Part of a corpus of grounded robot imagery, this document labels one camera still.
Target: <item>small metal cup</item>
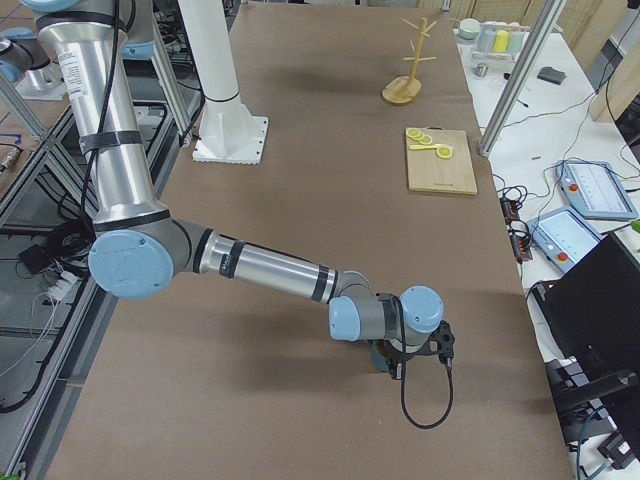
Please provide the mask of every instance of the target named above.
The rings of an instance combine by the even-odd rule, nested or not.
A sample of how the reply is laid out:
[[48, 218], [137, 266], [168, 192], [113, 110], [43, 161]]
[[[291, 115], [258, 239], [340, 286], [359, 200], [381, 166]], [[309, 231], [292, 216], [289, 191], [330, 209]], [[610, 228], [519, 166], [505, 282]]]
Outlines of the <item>small metal cup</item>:
[[487, 75], [488, 71], [489, 71], [489, 65], [487, 65], [484, 62], [481, 62], [478, 65], [476, 65], [476, 67], [473, 69], [473, 74], [476, 77], [483, 78]]

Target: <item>screen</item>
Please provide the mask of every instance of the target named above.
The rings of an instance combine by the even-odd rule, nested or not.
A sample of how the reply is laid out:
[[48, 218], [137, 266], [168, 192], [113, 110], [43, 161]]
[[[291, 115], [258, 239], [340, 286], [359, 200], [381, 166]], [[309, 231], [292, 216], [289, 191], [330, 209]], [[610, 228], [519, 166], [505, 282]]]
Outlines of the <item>screen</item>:
[[540, 220], [538, 225], [573, 263], [578, 263], [599, 241], [566, 210]]
[[578, 191], [589, 210], [609, 213], [629, 211], [607, 169], [600, 165], [576, 163], [570, 165], [569, 170], [580, 186]]
[[[562, 277], [545, 304], [558, 346], [590, 380], [625, 368], [640, 375], [640, 264], [615, 235]], [[640, 388], [601, 400], [640, 458]]]

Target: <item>gray device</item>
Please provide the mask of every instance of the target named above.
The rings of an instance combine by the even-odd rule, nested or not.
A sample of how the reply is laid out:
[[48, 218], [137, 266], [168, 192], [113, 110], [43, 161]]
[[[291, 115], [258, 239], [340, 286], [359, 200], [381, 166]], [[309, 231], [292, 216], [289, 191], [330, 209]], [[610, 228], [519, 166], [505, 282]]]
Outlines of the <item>gray device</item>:
[[556, 167], [560, 186], [580, 215], [594, 220], [633, 220], [638, 211], [607, 162], [570, 160]]
[[567, 74], [560, 70], [556, 70], [553, 67], [542, 67], [538, 72], [538, 78], [540, 80], [544, 80], [545, 82], [560, 85], [562, 82], [564, 82], [564, 79], [567, 78]]
[[528, 225], [535, 244], [563, 273], [571, 270], [603, 238], [571, 207], [549, 212]]

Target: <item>white cable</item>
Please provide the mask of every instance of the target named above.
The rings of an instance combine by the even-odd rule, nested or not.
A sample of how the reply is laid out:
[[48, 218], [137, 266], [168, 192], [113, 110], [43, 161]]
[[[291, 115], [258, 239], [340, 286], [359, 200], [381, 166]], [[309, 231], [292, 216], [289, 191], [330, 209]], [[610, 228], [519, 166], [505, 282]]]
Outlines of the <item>white cable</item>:
[[[36, 298], [34, 298], [34, 302], [41, 295], [43, 295], [43, 294], [41, 293]], [[38, 346], [38, 344], [42, 341], [42, 339], [53, 329], [53, 319], [55, 317], [56, 310], [58, 309], [58, 305], [59, 304], [53, 300], [53, 298], [51, 297], [51, 295], [49, 293], [46, 293], [46, 295], [49, 297], [49, 300], [51, 301], [51, 305], [53, 307], [51, 309], [51, 315], [49, 316], [49, 319], [47, 320], [47, 322], [45, 323], [45, 325], [44, 325], [44, 327], [42, 329], [42, 333], [36, 339], [36, 341], [33, 342], [33, 345], [31, 345], [29, 348], [27, 348], [27, 350], [22, 354], [22, 356], [18, 360], [16, 360], [13, 363], [13, 365], [11, 365], [9, 368], [7, 368], [2, 373], [0, 373], [0, 377], [6, 375], [11, 370], [16, 368], [25, 358], [27, 358], [27, 356], [33, 351], [33, 349], [36, 348], [36, 346]]]

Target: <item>black tape band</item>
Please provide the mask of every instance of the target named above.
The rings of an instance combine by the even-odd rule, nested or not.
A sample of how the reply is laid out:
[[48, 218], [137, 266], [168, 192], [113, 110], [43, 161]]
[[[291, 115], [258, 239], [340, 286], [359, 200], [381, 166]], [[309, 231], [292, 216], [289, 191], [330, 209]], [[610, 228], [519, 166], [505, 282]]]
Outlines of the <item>black tape band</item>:
[[180, 229], [180, 231], [182, 232], [182, 234], [184, 235], [184, 237], [187, 240], [187, 246], [189, 247], [189, 256], [187, 257], [187, 262], [185, 263], [185, 267], [187, 266], [187, 263], [189, 263], [189, 258], [191, 258], [191, 254], [193, 253], [193, 245], [191, 243], [191, 237], [189, 236], [189, 232], [187, 232], [187, 229], [184, 228], [184, 226], [182, 226], [181, 223], [176, 222], [175, 220], [171, 220], [171, 222]]
[[120, 130], [118, 132], [102, 132], [80, 137], [80, 150], [83, 155], [100, 148], [119, 147], [120, 145], [142, 144], [139, 130]]
[[136, 13], [138, 10], [138, 6], [136, 5], [136, 0], [131, 0], [131, 15], [129, 16], [129, 21], [127, 22], [127, 25], [124, 27], [125, 28], [125, 32], [129, 32], [129, 30], [131, 30], [131, 27], [133, 27], [133, 23], [136, 21]]
[[139, 217], [125, 218], [124, 220], [115, 220], [113, 222], [94, 223], [93, 229], [96, 232], [106, 232], [107, 230], [123, 230], [125, 228], [138, 227], [149, 223], [158, 222], [165, 218], [171, 218], [169, 210], [161, 210], [148, 215], [140, 215]]
[[338, 286], [338, 271], [336, 270], [336, 273], [333, 276], [333, 287], [331, 287], [331, 293], [329, 294], [329, 298], [327, 298], [327, 303], [329, 303], [329, 301], [336, 294], [336, 287], [337, 286]]
[[196, 254], [193, 256], [193, 271], [200, 273], [200, 262], [202, 261], [202, 254], [204, 253], [204, 247], [207, 245], [209, 237], [213, 233], [213, 228], [207, 228], [202, 232], [198, 246], [196, 247]]
[[392, 298], [388, 295], [380, 295], [382, 303], [382, 313], [384, 314], [384, 338], [395, 338], [396, 336], [396, 311], [393, 307]]
[[216, 102], [216, 103], [226, 103], [226, 102], [230, 102], [231, 100], [233, 100], [234, 98], [236, 98], [238, 95], [240, 95], [240, 91], [238, 90], [236, 92], [235, 95], [233, 95], [232, 97], [229, 98], [225, 98], [224, 100], [216, 100], [215, 98], [210, 98], [207, 97], [206, 95], [204, 96], [204, 98], [206, 98], [207, 100], [209, 100], [210, 102]]
[[[105, 15], [104, 13], [96, 12], [52, 12], [38, 18], [38, 20], [36, 20], [36, 27], [38, 30], [42, 30], [43, 28], [55, 25], [56, 23], [67, 22], [100, 23], [102, 25], [112, 27], [113, 15]], [[123, 31], [125, 30], [125, 24], [120, 19], [118, 19], [118, 28]]]
[[49, 60], [48, 58], [42, 62], [40, 65], [33, 65], [31, 68], [29, 68], [30, 71], [38, 71], [41, 68], [46, 67], [47, 65], [49, 65], [51, 63], [51, 60]]
[[320, 265], [320, 268], [318, 270], [318, 279], [316, 280], [316, 286], [313, 289], [311, 300], [313, 300], [314, 302], [322, 301], [322, 294], [324, 293], [324, 289], [327, 288], [328, 278], [329, 269], [324, 265]]
[[220, 262], [220, 268], [218, 269], [218, 273], [220, 273], [220, 275], [227, 278], [233, 278], [235, 276], [238, 260], [240, 259], [240, 254], [242, 253], [242, 249], [244, 249], [245, 245], [245, 242], [242, 240], [236, 240], [233, 243], [229, 254], [222, 256], [222, 262]]

